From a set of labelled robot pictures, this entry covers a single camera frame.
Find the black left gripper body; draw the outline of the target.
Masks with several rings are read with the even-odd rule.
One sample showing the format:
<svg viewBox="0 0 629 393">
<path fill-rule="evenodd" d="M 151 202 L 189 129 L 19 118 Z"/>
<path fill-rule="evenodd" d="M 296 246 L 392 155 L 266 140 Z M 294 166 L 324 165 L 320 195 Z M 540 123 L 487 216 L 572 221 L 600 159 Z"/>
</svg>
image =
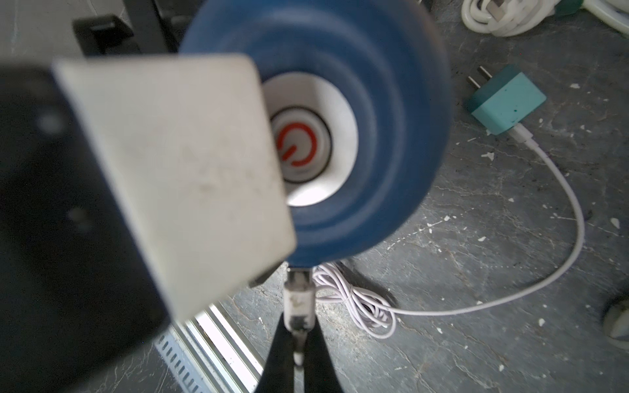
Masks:
<svg viewBox="0 0 629 393">
<path fill-rule="evenodd" d="M 169 322 L 52 72 L 3 65 L 2 391 L 62 391 Z"/>
</svg>

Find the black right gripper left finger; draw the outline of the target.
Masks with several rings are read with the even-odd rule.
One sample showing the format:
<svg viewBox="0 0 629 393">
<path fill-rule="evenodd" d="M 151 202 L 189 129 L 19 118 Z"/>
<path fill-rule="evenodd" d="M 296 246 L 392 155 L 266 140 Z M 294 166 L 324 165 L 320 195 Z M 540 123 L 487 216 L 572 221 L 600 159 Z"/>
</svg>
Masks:
<svg viewBox="0 0 629 393">
<path fill-rule="evenodd" d="M 293 334 L 286 329 L 283 318 L 281 314 L 255 393 L 295 392 Z"/>
</svg>

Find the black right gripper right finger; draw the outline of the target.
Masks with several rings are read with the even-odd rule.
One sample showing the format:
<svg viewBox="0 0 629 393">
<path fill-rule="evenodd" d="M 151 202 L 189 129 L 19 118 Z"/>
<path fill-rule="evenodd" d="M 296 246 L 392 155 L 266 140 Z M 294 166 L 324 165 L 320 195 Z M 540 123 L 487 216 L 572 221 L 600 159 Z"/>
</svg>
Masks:
<svg viewBox="0 0 629 393">
<path fill-rule="evenodd" d="M 344 393 L 318 319 L 306 335 L 303 371 L 305 393 Z"/>
</svg>

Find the blue meat grinder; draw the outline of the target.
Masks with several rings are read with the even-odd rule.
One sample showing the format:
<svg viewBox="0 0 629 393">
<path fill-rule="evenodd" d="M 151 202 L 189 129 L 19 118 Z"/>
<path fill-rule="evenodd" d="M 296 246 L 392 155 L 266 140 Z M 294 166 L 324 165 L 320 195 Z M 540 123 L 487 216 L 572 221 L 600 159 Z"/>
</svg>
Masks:
<svg viewBox="0 0 629 393">
<path fill-rule="evenodd" d="M 327 80 L 357 122 L 348 180 L 292 210 L 295 267 L 377 245 L 418 208 L 441 163 L 452 119 L 447 52 L 414 1 L 207 1 L 180 52 L 244 53 L 263 81 L 302 71 Z"/>
</svg>

